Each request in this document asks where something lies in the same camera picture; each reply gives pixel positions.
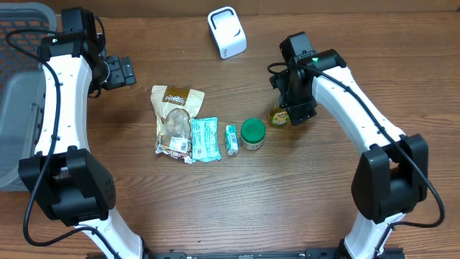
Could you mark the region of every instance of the barcode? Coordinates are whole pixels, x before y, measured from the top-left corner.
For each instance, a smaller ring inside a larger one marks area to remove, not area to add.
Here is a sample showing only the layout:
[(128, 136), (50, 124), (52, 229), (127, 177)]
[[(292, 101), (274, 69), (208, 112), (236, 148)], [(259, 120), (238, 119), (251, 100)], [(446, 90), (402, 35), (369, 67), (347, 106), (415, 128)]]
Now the barcode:
[(187, 142), (182, 142), (182, 146), (180, 146), (180, 150), (183, 152), (187, 151)]
[(236, 143), (236, 134), (235, 133), (231, 133), (230, 138), (231, 138), (232, 143)]

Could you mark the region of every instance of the brown label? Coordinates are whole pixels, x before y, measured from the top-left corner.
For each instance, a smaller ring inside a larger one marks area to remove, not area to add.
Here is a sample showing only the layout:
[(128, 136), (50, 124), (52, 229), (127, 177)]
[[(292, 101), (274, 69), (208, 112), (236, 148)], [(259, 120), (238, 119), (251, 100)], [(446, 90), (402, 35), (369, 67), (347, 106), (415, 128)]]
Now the brown label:
[(189, 92), (190, 89), (187, 88), (175, 88), (168, 86), (162, 101), (185, 106)]

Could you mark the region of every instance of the gray plastic crate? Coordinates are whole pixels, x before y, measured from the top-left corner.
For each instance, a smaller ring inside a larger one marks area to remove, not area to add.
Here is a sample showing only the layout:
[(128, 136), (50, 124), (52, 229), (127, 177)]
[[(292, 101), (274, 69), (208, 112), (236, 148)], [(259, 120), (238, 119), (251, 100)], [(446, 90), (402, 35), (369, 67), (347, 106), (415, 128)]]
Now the gray plastic crate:
[[(44, 4), (0, 4), (0, 191), (26, 191), (17, 167), (33, 155), (37, 125), (45, 105), (45, 75), (38, 62), (9, 47), (5, 35), (16, 29), (56, 30), (55, 13)], [(13, 36), (12, 42), (36, 54), (39, 32)]]

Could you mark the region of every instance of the green can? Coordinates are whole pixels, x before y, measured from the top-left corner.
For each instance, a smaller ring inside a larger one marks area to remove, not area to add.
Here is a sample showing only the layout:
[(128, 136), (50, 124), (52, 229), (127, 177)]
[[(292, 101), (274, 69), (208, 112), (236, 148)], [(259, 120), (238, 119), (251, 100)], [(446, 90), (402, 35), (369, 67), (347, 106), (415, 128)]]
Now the green can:
[(243, 147), (256, 150), (262, 146), (265, 138), (265, 125), (260, 119), (247, 119), (241, 126), (241, 139)]

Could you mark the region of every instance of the wooden table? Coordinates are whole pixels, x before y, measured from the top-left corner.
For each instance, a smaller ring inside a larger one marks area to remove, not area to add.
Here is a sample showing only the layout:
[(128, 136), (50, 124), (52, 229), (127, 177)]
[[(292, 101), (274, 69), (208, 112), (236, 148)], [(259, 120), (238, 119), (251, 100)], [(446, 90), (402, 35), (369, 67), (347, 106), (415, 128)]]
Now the wooden table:
[[(299, 127), (268, 128), (258, 151), (229, 158), (220, 137), (221, 162), (186, 165), (154, 152), (153, 85), (204, 91), (198, 117), (218, 117), (219, 134), (250, 117), (266, 121), (279, 94), (266, 67), (282, 61), (282, 40), (306, 31), (317, 50), (335, 48), (344, 57), (384, 115), (408, 135), (421, 133), (430, 146), (429, 176), (446, 205), (446, 221), (434, 230), (398, 227), (388, 246), (404, 247), (408, 258), (459, 257), (459, 13), (242, 17), (248, 48), (228, 60), (220, 60), (205, 17), (103, 23), (109, 54), (131, 58), (137, 85), (88, 101), (91, 152), (114, 176), (121, 215), (154, 251), (334, 247), (350, 231), (358, 155), (321, 105)], [(81, 233), (51, 247), (28, 245), (22, 236), (28, 199), (28, 193), (0, 194), (0, 258), (99, 252)], [(429, 195), (408, 219), (437, 217)], [(34, 208), (36, 240), (68, 230)]]

